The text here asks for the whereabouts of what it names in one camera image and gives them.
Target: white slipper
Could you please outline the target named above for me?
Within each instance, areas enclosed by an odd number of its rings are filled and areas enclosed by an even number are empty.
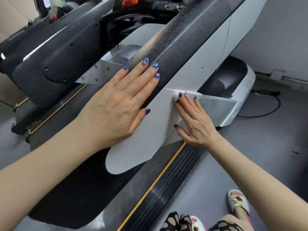
[[[233,213],[234,213],[235,207],[240,206],[246,210],[248,215],[250,214],[248,201],[241,191],[230,190],[227,193],[227,199],[228,199],[229,208]]]
[[[190,216],[192,221],[192,231],[206,231],[204,224],[198,219],[198,217]]]

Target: yellow line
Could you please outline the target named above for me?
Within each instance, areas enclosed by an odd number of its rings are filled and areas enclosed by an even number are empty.
[[[160,179],[160,177],[164,174],[164,172],[167,170],[167,168],[170,166],[170,164],[172,163],[172,161],[176,158],[176,156],[180,153],[180,151],[182,150],[182,148],[185,146],[186,143],[183,143],[183,145],[180,147],[180,149],[176,152],[176,154],[172,157],[172,159],[169,161],[169,163],[166,165],[166,167],[163,169],[163,171],[161,171],[161,173],[159,174],[159,176],[156,178],[156,180],[153,182],[153,184],[150,186],[150,188],[147,190],[147,192],[142,196],[142,198],[139,200],[139,202],[137,203],[137,205],[134,207],[134,209],[130,212],[130,214],[126,217],[126,219],[123,221],[123,223],[120,225],[120,227],[117,229],[117,231],[120,231],[123,226],[125,225],[125,223],[128,221],[128,219],[132,216],[132,214],[135,212],[135,210],[137,209],[137,207],[139,207],[139,205],[141,204],[141,202],[144,200],[144,198],[148,195],[148,193],[152,190],[152,188],[155,186],[156,182]]]
[[[36,132],[42,125],[44,125],[50,118],[52,118],[53,115],[55,115],[60,109],[62,109],[68,102],[70,102],[75,96],[78,95],[88,84],[85,84],[78,92],[76,92],[71,98],[69,98],[63,105],[61,105],[55,112],[53,112],[52,115],[50,115],[45,121],[43,121],[37,128],[35,128],[32,132],[30,132],[30,135],[32,135],[34,132]]]
[[[23,103],[25,103],[27,100],[29,100],[29,97],[26,98],[23,102],[21,102],[20,104],[16,104],[16,107],[21,106]]]

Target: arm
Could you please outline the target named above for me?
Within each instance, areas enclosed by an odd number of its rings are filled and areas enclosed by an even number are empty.
[[[308,230],[308,204],[218,134],[198,100],[180,97],[176,108],[189,131],[177,126],[178,134],[191,145],[208,148],[270,230]]]
[[[149,109],[140,109],[159,81],[158,66],[121,69],[79,116],[42,146],[0,171],[0,230],[13,230],[53,187],[101,149],[130,137]]]

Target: person's left hand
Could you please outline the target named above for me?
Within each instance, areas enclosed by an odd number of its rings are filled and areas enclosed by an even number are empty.
[[[130,73],[125,66],[100,89],[72,122],[75,135],[95,151],[111,147],[130,137],[150,110],[140,109],[159,81],[158,64],[141,61]]]

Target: gray floor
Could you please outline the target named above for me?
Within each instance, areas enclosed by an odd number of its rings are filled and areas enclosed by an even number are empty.
[[[308,94],[260,82],[256,83],[254,89],[280,91],[281,108],[262,118],[236,119],[230,126],[223,128],[221,134],[252,161],[299,195],[308,195]],[[273,97],[251,94],[240,114],[260,115],[271,111],[276,105],[277,101]],[[13,121],[11,108],[0,103],[0,169],[30,151],[29,145],[22,137],[10,132]],[[170,211],[195,215],[206,227],[210,227],[228,213],[225,194],[233,188],[237,188],[235,183],[211,155],[207,155],[157,222],[154,230],[162,225]],[[253,209],[251,218],[256,231],[267,230]],[[60,231],[61,228],[26,217],[15,229],[21,230]]]

